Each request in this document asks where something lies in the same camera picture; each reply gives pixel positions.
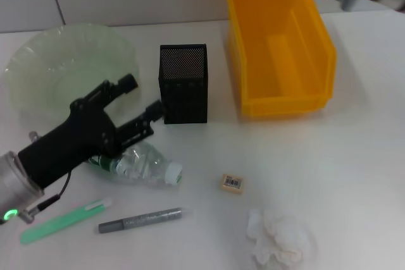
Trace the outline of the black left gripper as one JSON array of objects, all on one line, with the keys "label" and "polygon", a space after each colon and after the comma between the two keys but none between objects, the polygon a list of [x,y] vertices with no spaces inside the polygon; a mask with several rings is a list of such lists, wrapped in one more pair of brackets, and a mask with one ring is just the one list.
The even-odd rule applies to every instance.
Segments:
[{"label": "black left gripper", "polygon": [[18,153],[28,177],[38,186],[48,187],[92,156],[117,156],[153,135],[151,123],[163,117],[160,100],[117,129],[104,111],[119,96],[137,87],[137,81],[129,73],[118,83],[105,80],[85,97],[73,102],[64,123]]}]

